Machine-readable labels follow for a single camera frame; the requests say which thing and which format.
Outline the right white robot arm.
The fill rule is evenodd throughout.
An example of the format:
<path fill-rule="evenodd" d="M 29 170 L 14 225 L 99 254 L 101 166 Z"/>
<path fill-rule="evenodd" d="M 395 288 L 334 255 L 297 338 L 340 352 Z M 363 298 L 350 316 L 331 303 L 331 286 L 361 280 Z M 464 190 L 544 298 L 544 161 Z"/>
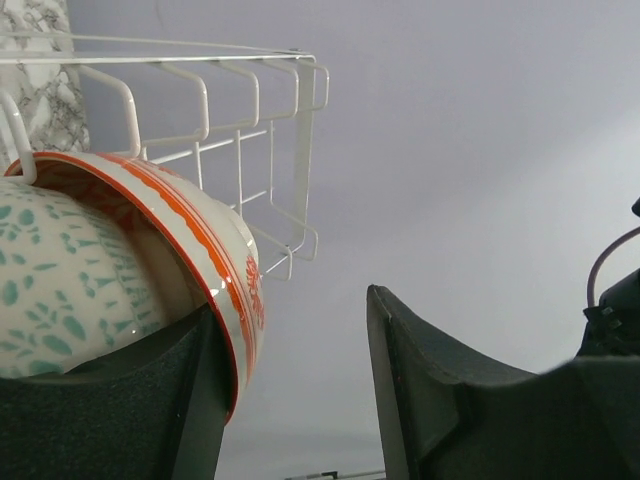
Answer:
<path fill-rule="evenodd" d="M 605 261 L 639 236 L 636 227 L 614 240 L 597 257 L 586 284 L 587 323 L 577 356 L 639 356 L 639 270 L 605 290 L 596 301 L 596 281 Z"/>

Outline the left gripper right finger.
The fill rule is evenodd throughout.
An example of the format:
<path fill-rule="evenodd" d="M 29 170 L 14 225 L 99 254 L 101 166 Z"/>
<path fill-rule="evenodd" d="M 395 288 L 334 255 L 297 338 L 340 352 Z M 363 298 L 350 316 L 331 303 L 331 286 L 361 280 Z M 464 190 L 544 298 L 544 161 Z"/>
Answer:
<path fill-rule="evenodd" d="M 639 362 L 575 358 L 543 374 L 465 345 L 388 288 L 367 331 L 390 479 L 635 479 Z"/>

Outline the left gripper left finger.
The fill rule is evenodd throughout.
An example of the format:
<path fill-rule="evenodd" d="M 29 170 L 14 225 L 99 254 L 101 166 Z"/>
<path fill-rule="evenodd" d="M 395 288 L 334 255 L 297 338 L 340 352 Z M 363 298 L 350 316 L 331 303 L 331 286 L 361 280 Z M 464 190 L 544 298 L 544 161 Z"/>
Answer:
<path fill-rule="evenodd" d="M 231 367 L 209 306 L 67 374 L 1 382 L 4 479 L 211 479 Z"/>

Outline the green white geometric bowl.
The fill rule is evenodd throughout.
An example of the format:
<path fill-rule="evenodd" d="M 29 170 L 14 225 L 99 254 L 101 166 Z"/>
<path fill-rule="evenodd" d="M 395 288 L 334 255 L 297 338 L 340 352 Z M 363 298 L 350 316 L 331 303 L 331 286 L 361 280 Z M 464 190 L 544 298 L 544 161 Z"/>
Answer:
<path fill-rule="evenodd" d="M 1 375 L 64 373 L 183 319 L 184 266 L 139 214 L 1 184 Z"/>

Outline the orange floral bowl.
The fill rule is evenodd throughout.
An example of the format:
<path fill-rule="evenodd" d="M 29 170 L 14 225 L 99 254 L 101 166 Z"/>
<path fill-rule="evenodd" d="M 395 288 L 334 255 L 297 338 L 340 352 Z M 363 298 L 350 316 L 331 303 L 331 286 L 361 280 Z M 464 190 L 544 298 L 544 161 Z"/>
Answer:
<path fill-rule="evenodd" d="M 4 176 L 18 180 L 27 170 L 34 171 L 38 187 L 86 201 L 124 228 L 147 221 L 164 236 L 223 328 L 234 412 L 254 373 L 265 329 L 258 250 L 242 218 L 189 180 L 146 160 L 40 151 L 31 161 L 12 162 Z"/>

